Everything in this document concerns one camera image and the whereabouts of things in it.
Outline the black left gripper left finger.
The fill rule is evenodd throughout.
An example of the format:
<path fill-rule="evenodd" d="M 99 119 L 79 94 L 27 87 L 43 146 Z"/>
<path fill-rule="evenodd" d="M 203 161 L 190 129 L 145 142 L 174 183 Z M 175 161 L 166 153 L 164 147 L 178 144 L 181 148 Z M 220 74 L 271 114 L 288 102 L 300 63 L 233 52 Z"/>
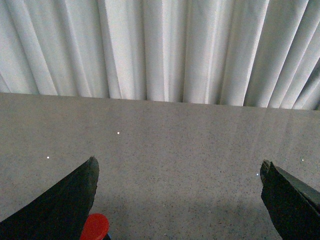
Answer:
<path fill-rule="evenodd" d="M 99 178 L 95 157 L 0 223 L 2 240 L 78 240 Z"/>

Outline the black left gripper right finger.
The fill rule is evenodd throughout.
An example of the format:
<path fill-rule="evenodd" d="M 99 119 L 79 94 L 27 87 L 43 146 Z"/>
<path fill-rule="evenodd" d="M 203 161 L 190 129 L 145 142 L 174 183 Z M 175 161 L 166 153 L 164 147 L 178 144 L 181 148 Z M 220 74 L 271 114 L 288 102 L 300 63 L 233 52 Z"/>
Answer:
<path fill-rule="evenodd" d="M 261 199 L 283 240 L 320 238 L 320 192 L 273 162 L 260 168 Z"/>

